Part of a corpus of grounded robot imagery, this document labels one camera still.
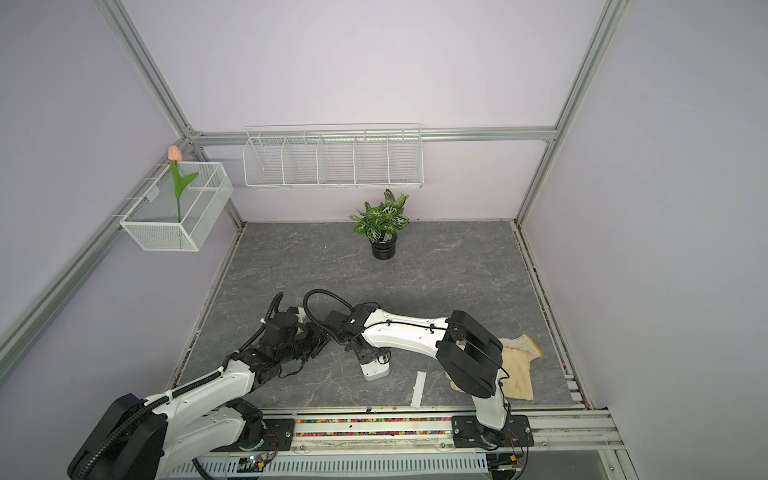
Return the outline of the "white battery cover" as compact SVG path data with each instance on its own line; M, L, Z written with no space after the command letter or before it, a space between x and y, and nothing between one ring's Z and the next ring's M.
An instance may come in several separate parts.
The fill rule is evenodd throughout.
M413 386L412 398L410 406L414 409L420 409L422 405L422 399L424 394L424 388L426 383L427 373L424 371L418 371Z

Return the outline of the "white alarm device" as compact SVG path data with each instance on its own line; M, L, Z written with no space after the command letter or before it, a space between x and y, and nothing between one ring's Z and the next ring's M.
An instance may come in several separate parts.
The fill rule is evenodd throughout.
M390 373L390 355L383 354L374 360L360 365L363 377L366 381L375 381L386 377Z

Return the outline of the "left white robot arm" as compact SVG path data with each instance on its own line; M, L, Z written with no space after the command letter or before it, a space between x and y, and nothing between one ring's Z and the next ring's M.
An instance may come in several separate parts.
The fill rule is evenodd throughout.
M328 335L297 307L280 310L276 295L257 332L212 372L145 398L116 399L71 461L71 479L160 479L175 468L225 446L274 450L263 413L246 395L305 363Z

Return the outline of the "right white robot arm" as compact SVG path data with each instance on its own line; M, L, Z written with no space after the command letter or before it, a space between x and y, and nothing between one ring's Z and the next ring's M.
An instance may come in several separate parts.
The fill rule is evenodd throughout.
M309 301L316 295L330 297L349 312L331 311L318 320ZM325 289L313 289L302 299L306 318L337 344L355 353L363 376L378 380L389 373L389 357L403 350L433 358L459 389L470 395L479 425L494 431L506 426L507 402L502 381L502 342L474 317L455 310L447 317L420 318L393 314L374 303L353 305Z

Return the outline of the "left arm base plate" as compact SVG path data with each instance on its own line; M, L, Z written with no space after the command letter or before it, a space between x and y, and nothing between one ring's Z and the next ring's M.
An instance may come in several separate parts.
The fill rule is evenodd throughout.
M215 452L273 452L291 449L296 422L290 418L267 418L246 425L238 440Z

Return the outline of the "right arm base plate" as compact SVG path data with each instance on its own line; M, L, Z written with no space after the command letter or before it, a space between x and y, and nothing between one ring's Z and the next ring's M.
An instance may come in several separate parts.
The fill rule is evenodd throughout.
M532 427L527 416L508 415L500 430L482 425L474 415L451 417L453 443L457 448L527 448L534 445Z

